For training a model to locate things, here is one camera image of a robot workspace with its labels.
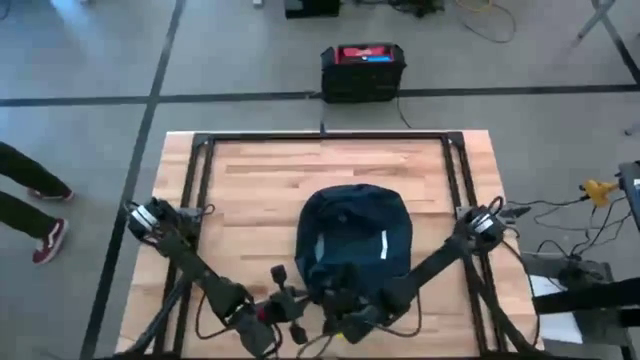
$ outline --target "backpack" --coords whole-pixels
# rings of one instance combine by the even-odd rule
[[[375,185],[314,193],[300,213],[295,262],[316,304],[327,289],[374,296],[411,269],[412,224],[402,198]]]

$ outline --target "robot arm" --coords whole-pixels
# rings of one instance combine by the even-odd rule
[[[295,322],[302,316],[307,304],[305,301],[296,302],[295,297],[306,294],[292,287],[284,287],[284,267],[272,269],[272,276],[280,291],[267,301],[256,304],[243,285],[216,274],[194,251],[189,239],[198,233],[202,214],[189,215],[176,211],[166,201],[155,198],[144,205],[129,203],[126,208],[131,233],[141,242],[153,246],[162,256],[171,259],[182,272],[160,312],[126,353],[144,353],[158,325],[167,318],[190,283],[197,284],[204,291],[216,317],[225,327],[236,330],[245,349],[257,358],[265,356],[272,344],[277,346],[273,330],[276,323],[292,322],[294,340],[302,343],[307,341],[304,330]]]

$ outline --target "butcher block tabletop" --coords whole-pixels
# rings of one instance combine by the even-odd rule
[[[504,195],[489,132],[463,131],[475,193],[479,204]],[[155,180],[153,196],[179,207],[195,133],[167,133]],[[463,203],[466,201],[458,157],[454,161]],[[204,160],[204,152],[199,162]],[[241,283],[256,300],[277,291],[272,266],[283,264],[288,284],[304,288],[294,264],[296,226],[305,201],[317,190],[368,183],[398,192],[413,222],[412,264],[439,248],[451,234],[453,206],[442,144],[429,139],[302,139],[264,141],[216,141],[206,203],[215,212],[204,218],[199,255],[219,275]],[[196,171],[192,206],[201,170]],[[136,199],[138,202],[147,199]],[[518,249],[515,236],[506,242]],[[504,245],[489,254],[498,300],[522,334],[532,341],[536,315],[529,284],[518,259]],[[129,347],[160,309],[168,260],[154,248],[142,245],[129,290],[117,351]],[[454,263],[421,289],[422,331],[413,338],[399,338],[373,331],[356,345],[335,338],[324,356],[339,357],[464,357],[477,356],[469,295],[461,261]],[[194,331],[196,309],[202,291],[192,290],[184,337],[184,358],[250,357],[236,332],[199,340]],[[490,348],[495,343],[489,314],[481,304]],[[169,323],[167,348],[173,342],[175,313]],[[309,338],[320,334],[322,311],[310,305],[300,324]],[[393,329],[411,332],[418,321],[417,306]],[[201,315],[204,334],[221,324],[207,305]],[[299,348],[282,326],[284,344],[279,355],[293,358]],[[306,356],[321,347],[311,346]]]

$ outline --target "gray floor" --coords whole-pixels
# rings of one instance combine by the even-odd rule
[[[248,0],[187,0],[162,94],[315,91],[319,53],[362,41],[395,41],[404,48],[407,89],[633,84],[602,25],[573,43],[593,13],[588,1],[500,3],[518,22],[507,45],[465,31],[450,6],[420,21],[386,7],[348,6],[336,19],[287,22],[277,0],[262,10]],[[0,99],[148,95],[173,7],[169,0],[98,0],[90,8],[70,0],[15,1],[0,22]],[[610,14],[636,61],[639,7],[619,0]],[[475,21],[504,29],[499,13],[484,16]],[[574,198],[579,183],[611,179],[617,164],[636,160],[640,150],[639,139],[621,135],[640,121],[637,92],[403,98],[401,106],[415,128],[489,129],[510,199]],[[144,110],[144,104],[0,107],[0,140],[41,161],[78,193],[70,205],[37,204],[73,227],[59,258],[44,267],[30,262],[33,240],[0,227],[1,358],[77,358]],[[151,193],[167,131],[317,129],[321,120],[328,129],[404,126],[395,103],[160,104],[135,197]],[[0,188],[32,201],[8,179],[0,178]],[[577,208],[550,221],[580,225],[587,212]],[[524,251],[550,237],[565,247],[581,241],[527,221],[519,226]],[[629,222],[618,241],[589,258],[611,262],[618,279],[640,276],[639,240]],[[136,252],[137,243],[125,236],[98,355],[113,350]],[[640,334],[634,339],[640,341]],[[546,345],[560,354],[619,357],[607,346]]]

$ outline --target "battery box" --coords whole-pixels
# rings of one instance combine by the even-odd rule
[[[327,103],[392,100],[407,66],[404,51],[391,43],[340,45],[321,57],[322,95]]]

